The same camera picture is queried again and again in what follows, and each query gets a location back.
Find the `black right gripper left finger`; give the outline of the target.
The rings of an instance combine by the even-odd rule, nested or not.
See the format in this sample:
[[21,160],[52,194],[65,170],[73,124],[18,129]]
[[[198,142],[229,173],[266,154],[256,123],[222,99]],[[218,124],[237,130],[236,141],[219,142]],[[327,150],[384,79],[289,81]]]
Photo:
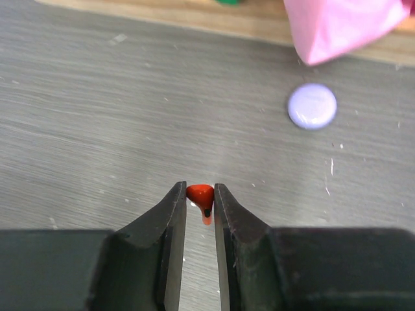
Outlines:
[[109,239],[91,310],[178,310],[186,182]]

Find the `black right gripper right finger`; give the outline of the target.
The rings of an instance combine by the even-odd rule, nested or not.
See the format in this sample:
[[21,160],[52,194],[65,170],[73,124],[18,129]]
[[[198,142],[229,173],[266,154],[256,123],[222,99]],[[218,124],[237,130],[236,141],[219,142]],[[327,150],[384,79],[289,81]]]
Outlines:
[[281,254],[289,228],[271,227],[214,186],[214,223],[222,310],[291,310]]

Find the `orange earbud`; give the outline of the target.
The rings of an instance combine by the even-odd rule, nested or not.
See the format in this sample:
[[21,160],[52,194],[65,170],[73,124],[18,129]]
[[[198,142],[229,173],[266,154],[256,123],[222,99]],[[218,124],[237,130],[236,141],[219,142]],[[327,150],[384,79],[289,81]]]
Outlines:
[[200,209],[203,223],[211,225],[214,188],[207,184],[190,185],[186,188],[186,196]]

